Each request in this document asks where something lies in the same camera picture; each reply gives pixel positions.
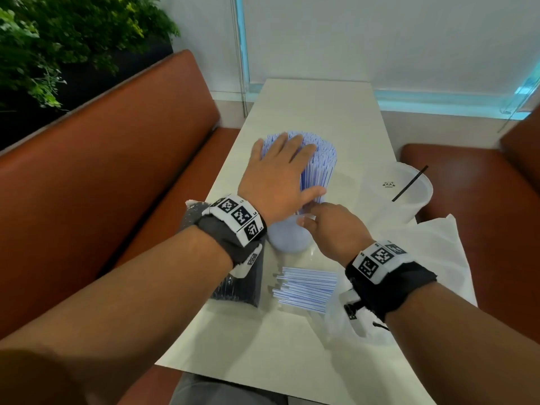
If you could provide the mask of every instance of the forearm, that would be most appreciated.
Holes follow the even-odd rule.
[[[540,403],[540,346],[440,284],[410,294],[386,324],[437,404]]]
[[[232,261],[190,227],[0,342],[61,361],[94,403],[116,403],[178,338]]]

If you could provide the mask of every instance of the white table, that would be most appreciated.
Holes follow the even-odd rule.
[[[287,130],[314,132],[336,147],[329,202],[353,207],[364,168],[395,160],[368,83],[270,79],[207,200],[236,191],[257,138]],[[316,246],[284,258],[267,244],[260,308],[208,301],[157,363],[327,404],[433,403],[397,346],[329,352],[307,317],[278,310],[268,287],[280,264],[341,269]]]

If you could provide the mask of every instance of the plastic bag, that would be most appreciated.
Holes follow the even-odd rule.
[[[203,211],[210,206],[209,203],[188,200],[186,202],[187,210],[182,217],[179,231],[193,225],[201,216]],[[262,282],[262,260],[264,258],[264,244],[262,242],[262,251],[253,266],[244,278],[236,278],[231,274],[221,282],[218,288],[212,293],[215,300],[238,301],[251,304],[258,307],[261,297]]]
[[[415,226],[388,229],[382,231],[379,238],[390,240],[408,251],[415,261],[437,274],[439,283],[471,304],[477,305],[469,263],[452,215]],[[350,301],[347,293],[351,289],[351,283],[345,274],[341,273],[328,300],[324,316],[311,315],[316,323],[314,326],[317,326],[319,331],[322,327],[324,331],[324,342],[341,340],[353,346],[363,343],[394,344],[392,334],[382,328],[384,324],[367,308],[358,310],[355,319],[349,318],[344,304],[347,299]]]

